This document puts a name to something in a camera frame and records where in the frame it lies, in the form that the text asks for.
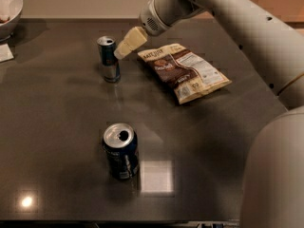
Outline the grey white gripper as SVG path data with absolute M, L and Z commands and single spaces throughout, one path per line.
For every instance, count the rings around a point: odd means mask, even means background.
M 159 36 L 180 20 L 194 17 L 202 12 L 204 12 L 203 8 L 188 0 L 149 1 L 139 15 L 142 27 L 134 27 L 125 35 L 114 51 L 115 57 L 122 60 L 145 44 L 148 35 Z

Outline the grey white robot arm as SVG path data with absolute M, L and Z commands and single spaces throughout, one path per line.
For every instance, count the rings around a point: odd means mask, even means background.
M 251 0 L 151 0 L 115 51 L 122 59 L 204 11 L 284 105 L 253 141 L 242 184 L 240 228 L 304 228 L 304 36 Z

